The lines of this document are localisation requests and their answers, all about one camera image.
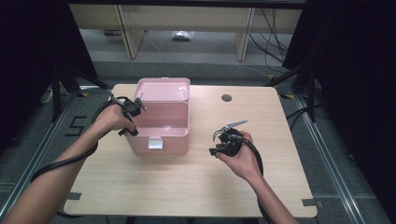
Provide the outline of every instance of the pink box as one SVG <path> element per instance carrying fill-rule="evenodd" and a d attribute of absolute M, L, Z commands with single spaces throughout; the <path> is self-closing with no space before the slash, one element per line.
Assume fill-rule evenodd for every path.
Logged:
<path fill-rule="evenodd" d="M 142 78 L 134 97 L 146 111 L 133 118 L 139 134 L 126 138 L 135 154 L 184 154 L 189 148 L 190 81 L 181 77 Z"/>

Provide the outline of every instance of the human arm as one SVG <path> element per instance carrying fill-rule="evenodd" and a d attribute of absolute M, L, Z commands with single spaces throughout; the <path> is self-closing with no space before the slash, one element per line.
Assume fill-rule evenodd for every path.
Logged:
<path fill-rule="evenodd" d="M 62 161 L 90 150 L 100 138 L 112 130 L 135 129 L 125 118 L 119 105 L 110 105 L 91 127 L 55 161 Z M 5 223 L 50 223 L 72 188 L 85 160 L 40 175 L 21 195 L 8 212 Z"/>
<path fill-rule="evenodd" d="M 250 133 L 242 131 L 240 133 L 243 138 L 251 143 L 253 142 Z M 237 176 L 249 183 L 259 198 L 262 208 L 275 223 L 297 223 L 297 220 L 291 215 L 290 211 L 279 200 L 261 175 L 256 157 L 246 144 L 242 144 L 238 154 L 234 157 L 228 157 L 221 152 L 218 152 L 216 157 L 224 161 Z"/>

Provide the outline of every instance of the forearm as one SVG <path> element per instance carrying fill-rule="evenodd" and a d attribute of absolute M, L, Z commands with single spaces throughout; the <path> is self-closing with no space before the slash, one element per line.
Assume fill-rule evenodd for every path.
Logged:
<path fill-rule="evenodd" d="M 93 124 L 55 161 L 69 159 L 91 149 L 106 133 L 106 129 L 100 125 Z M 4 223 L 50 223 L 73 186 L 84 161 L 77 161 L 39 176 L 14 204 Z"/>
<path fill-rule="evenodd" d="M 256 192 L 265 213 L 275 223 L 298 223 L 263 177 L 258 176 L 248 183 Z"/>

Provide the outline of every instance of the gray floor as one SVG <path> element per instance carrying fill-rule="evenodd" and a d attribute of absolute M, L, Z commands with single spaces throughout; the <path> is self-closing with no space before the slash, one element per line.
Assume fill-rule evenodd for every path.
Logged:
<path fill-rule="evenodd" d="M 280 62 L 265 57 L 264 53 L 249 41 L 247 45 L 247 56 L 243 62 L 236 60 L 233 45 L 233 34 L 224 33 L 195 33 L 192 41 L 174 41 L 172 32 L 148 31 L 134 60 L 127 59 L 121 37 L 104 36 L 99 30 L 81 30 L 86 41 L 87 48 L 91 54 L 99 78 L 110 84 L 118 82 L 135 82 L 139 77 L 171 77 L 185 74 L 192 75 L 193 84 L 227 85 L 224 79 L 216 79 L 229 75 L 229 78 L 248 77 L 246 83 L 241 80 L 241 85 L 261 85 L 268 81 L 270 75 L 279 76 L 281 73 L 272 69 L 285 71 L 280 68 Z M 254 38 L 265 46 L 260 35 Z M 279 40 L 288 45 L 290 35 L 279 35 Z M 271 52 L 281 57 L 277 48 L 269 48 Z M 196 70 L 205 73 L 199 78 Z M 279 84 L 279 93 L 290 93 L 292 80 Z M 46 164 L 59 155 L 59 147 L 64 148 L 74 140 L 73 137 L 66 138 L 64 135 L 71 132 L 68 125 L 75 115 L 90 115 L 95 108 L 108 96 L 108 92 L 92 91 L 88 97 L 77 97 L 64 121 L 60 124 L 59 132 L 51 143 L 51 148 L 46 151 L 46 156 L 41 162 Z M 299 109 L 297 100 L 280 99 L 285 115 Z M 10 146 L 0 158 L 0 204 L 3 204 L 13 186 L 18 182 L 24 172 L 30 158 L 40 145 L 50 126 L 51 104 L 45 104 L 33 112 L 32 118 L 26 124 L 26 128 L 19 134 L 21 144 Z M 346 154 L 347 147 L 342 137 L 339 136 L 331 119 L 324 109 L 316 110 L 318 130 L 324 140 L 324 144 L 331 153 L 335 169 L 340 173 L 348 191 L 351 192 L 354 202 L 359 208 L 365 223 L 389 223 L 378 200 L 372 193 L 370 187 L 362 176 L 356 163 L 350 160 Z M 80 125 L 88 126 L 89 120 L 83 119 Z M 297 146 L 309 186 L 317 201 L 318 215 L 315 218 L 299 218 L 301 223 L 357 223 L 351 220 L 348 209 L 343 202 L 337 185 L 334 185 L 329 168 L 323 160 L 318 149 L 318 143 L 314 141 L 310 129 L 308 129 L 309 118 L 307 116 L 297 119 L 291 133 Z M 109 217 L 110 223 L 124 223 L 126 217 Z M 79 219 L 65 219 L 56 217 L 51 223 L 106 223 L 105 217 L 83 217 Z"/>

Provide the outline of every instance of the box lid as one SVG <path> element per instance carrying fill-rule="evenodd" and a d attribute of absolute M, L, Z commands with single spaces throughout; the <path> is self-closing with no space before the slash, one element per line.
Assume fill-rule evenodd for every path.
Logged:
<path fill-rule="evenodd" d="M 143 102 L 188 102 L 190 80 L 185 77 L 145 77 L 137 83 L 135 97 Z"/>

